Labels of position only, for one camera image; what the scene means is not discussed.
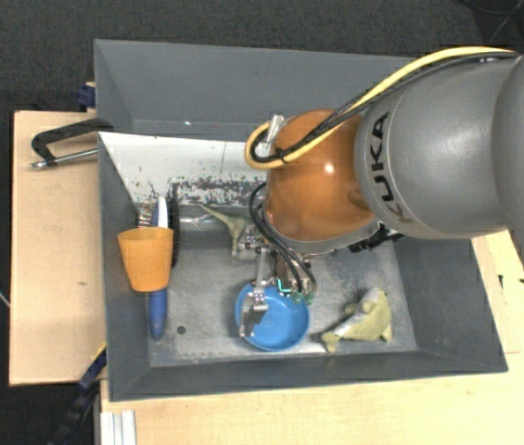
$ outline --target gray plastic tray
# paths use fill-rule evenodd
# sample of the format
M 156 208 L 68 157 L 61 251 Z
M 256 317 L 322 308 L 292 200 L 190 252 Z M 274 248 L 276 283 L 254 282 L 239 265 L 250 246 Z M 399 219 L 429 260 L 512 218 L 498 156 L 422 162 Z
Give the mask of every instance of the gray plastic tray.
M 335 107 L 404 62 L 96 42 L 98 116 L 118 132 L 244 140 L 271 111 Z M 113 401 L 506 370 L 468 241 L 408 238 L 315 259 L 319 295 L 310 333 L 293 350 L 268 353 L 239 338 L 235 324 L 236 297 L 254 264 L 231 259 L 220 224 L 204 232 L 186 229 L 169 285 L 165 334 L 155 342 L 147 334 L 145 298 L 129 287 L 116 239 L 134 227 L 135 208 L 101 141 L 99 177 Z M 393 340 L 340 342 L 337 353 L 326 353 L 319 334 L 371 286 L 389 294 Z

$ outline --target orange cup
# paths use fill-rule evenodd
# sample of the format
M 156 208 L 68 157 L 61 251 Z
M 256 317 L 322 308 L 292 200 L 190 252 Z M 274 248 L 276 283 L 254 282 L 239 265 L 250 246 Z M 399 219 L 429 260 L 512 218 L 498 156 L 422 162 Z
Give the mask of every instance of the orange cup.
M 169 284 L 173 229 L 142 227 L 117 236 L 121 258 L 136 292 L 154 292 Z

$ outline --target blue plastic bowl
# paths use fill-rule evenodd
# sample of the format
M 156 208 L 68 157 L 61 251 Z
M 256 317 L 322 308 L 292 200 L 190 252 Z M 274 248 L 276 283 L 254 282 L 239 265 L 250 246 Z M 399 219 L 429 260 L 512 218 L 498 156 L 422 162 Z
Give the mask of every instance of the blue plastic bowl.
M 253 291 L 247 284 L 239 294 L 235 304 L 235 318 L 240 326 L 243 299 Z M 300 343 L 309 330 L 309 309 L 303 301 L 295 303 L 282 297 L 275 286 L 264 290 L 268 311 L 259 324 L 253 327 L 254 336 L 245 339 L 256 348 L 264 351 L 288 350 Z

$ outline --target cardboard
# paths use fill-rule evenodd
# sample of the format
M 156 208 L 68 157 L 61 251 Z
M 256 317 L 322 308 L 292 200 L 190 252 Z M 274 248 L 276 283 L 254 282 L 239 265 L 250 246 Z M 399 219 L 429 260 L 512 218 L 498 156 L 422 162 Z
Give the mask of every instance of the cardboard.
M 34 171 L 35 134 L 92 114 L 14 115 L 11 385 L 77 381 L 105 340 L 96 157 Z M 95 147 L 85 136 L 53 144 L 56 156 Z

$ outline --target yellow toy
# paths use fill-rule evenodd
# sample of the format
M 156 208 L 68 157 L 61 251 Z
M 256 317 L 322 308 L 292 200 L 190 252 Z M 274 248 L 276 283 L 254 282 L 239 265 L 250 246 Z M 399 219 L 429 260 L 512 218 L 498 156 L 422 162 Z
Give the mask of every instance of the yellow toy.
M 344 339 L 376 341 L 391 339 L 391 309 L 385 292 L 378 287 L 371 288 L 357 304 L 348 305 L 344 311 L 350 315 L 344 323 L 321 335 L 329 352 L 336 350 L 338 342 Z

